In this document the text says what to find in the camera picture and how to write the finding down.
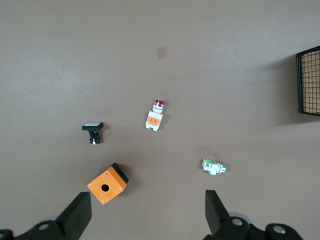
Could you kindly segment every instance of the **wire mesh basket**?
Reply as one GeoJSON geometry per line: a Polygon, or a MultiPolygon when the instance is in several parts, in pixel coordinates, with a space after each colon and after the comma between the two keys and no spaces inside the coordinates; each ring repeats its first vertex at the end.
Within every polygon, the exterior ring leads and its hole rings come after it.
{"type": "Polygon", "coordinates": [[[320,116],[320,46],[296,55],[299,112],[320,116]]]}

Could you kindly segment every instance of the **electrical component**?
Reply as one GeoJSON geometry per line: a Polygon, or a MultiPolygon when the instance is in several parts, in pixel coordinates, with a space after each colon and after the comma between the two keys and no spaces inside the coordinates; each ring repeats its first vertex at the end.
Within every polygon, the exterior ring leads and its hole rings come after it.
{"type": "Polygon", "coordinates": [[[90,134],[90,142],[93,145],[101,143],[101,138],[99,137],[99,130],[102,129],[104,124],[100,121],[89,121],[82,126],[82,130],[88,131],[90,134]]]}
{"type": "Polygon", "coordinates": [[[87,186],[102,205],[124,191],[129,179],[114,163],[107,170],[103,171],[87,186]]]}
{"type": "Polygon", "coordinates": [[[145,122],[145,128],[150,129],[152,128],[153,131],[157,131],[161,119],[163,117],[162,111],[164,110],[164,101],[155,100],[152,111],[149,111],[148,117],[145,122]]]}
{"type": "Polygon", "coordinates": [[[210,159],[203,159],[202,168],[203,170],[208,171],[211,175],[225,174],[227,172],[226,165],[210,159]]]}

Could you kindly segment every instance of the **black wire basket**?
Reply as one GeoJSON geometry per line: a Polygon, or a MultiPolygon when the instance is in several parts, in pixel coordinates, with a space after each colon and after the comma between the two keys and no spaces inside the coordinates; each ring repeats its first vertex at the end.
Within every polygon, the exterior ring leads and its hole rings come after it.
{"type": "Polygon", "coordinates": [[[299,112],[320,116],[320,46],[296,55],[299,112]]]}

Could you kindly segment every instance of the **orange label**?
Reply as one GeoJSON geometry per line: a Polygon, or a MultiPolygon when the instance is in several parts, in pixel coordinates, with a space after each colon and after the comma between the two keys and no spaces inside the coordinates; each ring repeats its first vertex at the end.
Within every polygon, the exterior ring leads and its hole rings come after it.
{"type": "Polygon", "coordinates": [[[160,123],[160,120],[156,119],[156,118],[154,118],[152,116],[149,116],[148,117],[148,122],[153,126],[157,126],[160,123]]]}

